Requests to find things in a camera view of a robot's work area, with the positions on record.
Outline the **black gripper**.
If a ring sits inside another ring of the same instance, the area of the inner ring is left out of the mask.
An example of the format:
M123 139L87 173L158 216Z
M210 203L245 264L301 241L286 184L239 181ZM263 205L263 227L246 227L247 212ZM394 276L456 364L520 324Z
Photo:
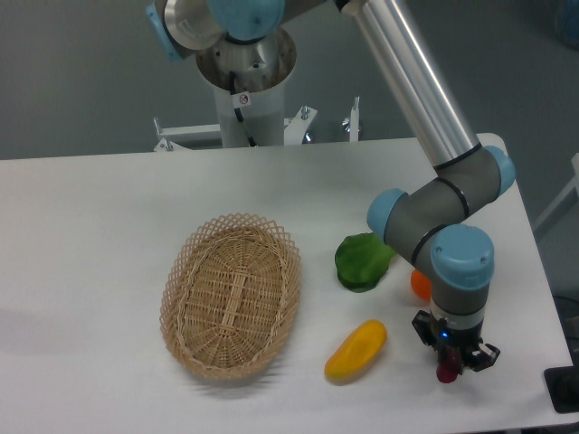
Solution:
M483 316L455 316L444 311L419 310L412 325L423 344L436 353L436 362L441 364L441 353L452 348L460 354L459 374L466 370L475 373L492 367L500 356L500 350L483 343L481 330Z

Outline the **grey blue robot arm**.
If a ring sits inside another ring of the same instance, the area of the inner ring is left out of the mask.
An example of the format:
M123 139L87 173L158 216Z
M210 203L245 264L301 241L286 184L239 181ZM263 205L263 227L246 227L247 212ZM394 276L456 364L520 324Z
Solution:
M313 1L154 1L146 10L167 57L194 57L213 85L226 147L281 146L289 126L270 99L295 65L284 24ZM483 146L464 120L402 1L339 1L353 18L417 136L435 178L414 193L379 194L367 224L432 283L428 311L413 327L437 354L440 372L479 372L498 359L481 328L494 247L468 218L515 181L510 158Z

